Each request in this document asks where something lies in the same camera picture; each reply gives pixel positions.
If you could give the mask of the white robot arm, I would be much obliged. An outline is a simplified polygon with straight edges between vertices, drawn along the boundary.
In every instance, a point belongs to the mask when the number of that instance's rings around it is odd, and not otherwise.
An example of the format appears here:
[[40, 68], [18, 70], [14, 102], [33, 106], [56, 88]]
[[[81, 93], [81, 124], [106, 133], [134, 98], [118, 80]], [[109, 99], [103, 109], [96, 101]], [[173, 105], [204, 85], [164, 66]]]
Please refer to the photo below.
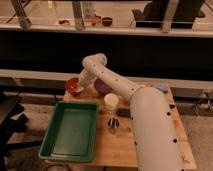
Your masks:
[[165, 95], [155, 87], [143, 87], [106, 67], [107, 57], [84, 57], [80, 84], [101, 79], [130, 104], [132, 130], [140, 171], [184, 171], [184, 162], [172, 112]]

